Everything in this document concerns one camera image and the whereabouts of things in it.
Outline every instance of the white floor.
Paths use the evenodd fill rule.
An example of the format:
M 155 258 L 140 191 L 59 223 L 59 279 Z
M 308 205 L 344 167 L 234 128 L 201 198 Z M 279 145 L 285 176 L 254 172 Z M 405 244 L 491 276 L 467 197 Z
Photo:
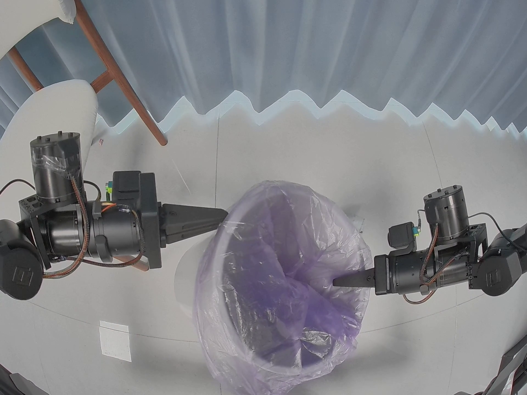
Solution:
M 390 250 L 390 226 L 417 221 L 425 194 L 452 184 L 464 186 L 470 213 L 490 212 L 502 227 L 527 221 L 523 135 L 476 127 L 465 116 L 447 125 L 427 113 L 409 126 L 389 107 L 381 120 L 370 120 L 335 104 L 316 119 L 304 105 L 284 103 L 262 125 L 243 104 L 227 108 L 207 116 L 181 108 L 164 148 L 141 122 L 120 135 L 99 124 L 102 145 L 92 146 L 84 176 L 103 186 L 114 170 L 154 172 L 159 200 L 222 208 L 262 180 L 306 184 L 365 219 L 373 254 Z M 487 229 L 492 240 L 497 230 L 489 222 Z M 45 282 L 30 302 L 2 295 L 0 363 L 52 395 L 225 394 L 173 290 L 178 261 L 204 237 L 166 248 L 160 270 L 82 265 L 66 279 Z M 429 241 L 425 230 L 419 248 Z M 501 355 L 527 333 L 526 291 L 522 277 L 499 298 L 466 284 L 441 289 L 421 306 L 372 294 L 352 359 L 291 393 L 481 391 Z M 100 321 L 129 327 L 131 362 L 102 355 Z

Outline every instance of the white chair cushion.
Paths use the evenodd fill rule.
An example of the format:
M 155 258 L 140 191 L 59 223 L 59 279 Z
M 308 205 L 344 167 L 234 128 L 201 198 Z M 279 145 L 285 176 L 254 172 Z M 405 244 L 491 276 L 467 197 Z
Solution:
M 83 80 L 59 82 L 31 95 L 18 109 L 0 139 L 0 188 L 12 179 L 33 183 L 30 142 L 38 135 L 64 132 L 81 134 L 83 168 L 97 117 L 97 96 Z M 18 201 L 32 190 L 13 184 L 0 196 L 0 219 L 20 220 Z
M 58 17 L 73 23 L 73 0 L 0 0 L 0 58 L 29 32 Z

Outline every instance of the translucent plastic bag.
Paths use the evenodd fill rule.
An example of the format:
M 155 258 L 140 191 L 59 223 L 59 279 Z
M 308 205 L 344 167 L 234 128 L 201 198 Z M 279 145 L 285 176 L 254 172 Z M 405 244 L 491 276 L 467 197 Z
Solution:
M 355 349 L 369 298 L 332 280 L 370 267 L 334 202 L 294 183 L 253 187 L 196 278 L 194 320 L 214 378 L 238 395 L 278 395 L 331 372 Z

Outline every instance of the curtain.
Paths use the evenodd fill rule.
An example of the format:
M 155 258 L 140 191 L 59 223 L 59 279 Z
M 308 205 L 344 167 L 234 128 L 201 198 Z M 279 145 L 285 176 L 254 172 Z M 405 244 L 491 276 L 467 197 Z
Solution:
M 158 122 L 182 96 L 205 114 L 238 90 L 260 112 L 290 90 L 322 107 L 343 89 L 378 110 L 392 97 L 415 116 L 435 103 L 527 126 L 527 0 L 83 2 Z M 76 24 L 55 19 L 17 48 L 44 85 L 103 71 Z M 4 57 L 2 128 L 29 95 Z M 115 84 L 98 97 L 109 125 L 131 109 Z

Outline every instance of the robotic arm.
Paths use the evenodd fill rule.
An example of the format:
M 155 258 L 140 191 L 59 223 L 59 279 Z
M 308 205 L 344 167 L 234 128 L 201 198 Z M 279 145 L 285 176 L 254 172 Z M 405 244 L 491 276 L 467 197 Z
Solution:
M 146 258 L 143 270 L 160 268 L 162 247 L 215 230 L 227 216 L 222 209 L 161 204 L 155 175 L 139 171 L 116 171 L 111 201 L 88 201 L 78 133 L 39 136 L 30 149 L 35 194 L 19 201 L 21 221 L 0 220 L 0 290 L 15 299 L 34 297 L 44 278 L 71 273 L 45 272 L 64 260 L 75 265 L 88 256 L 122 267 Z
M 426 195 L 424 212 L 433 236 L 428 249 L 416 251 L 420 217 L 418 227 L 412 222 L 395 225 L 388 232 L 395 250 L 375 256 L 372 269 L 336 278 L 333 285 L 374 287 L 377 295 L 420 292 L 427 297 L 419 302 L 406 299 L 419 304 L 438 288 L 464 281 L 470 289 L 500 295 L 527 271 L 527 224 L 504 231 L 498 227 L 500 234 L 487 246 L 486 226 L 470 224 L 461 186 Z

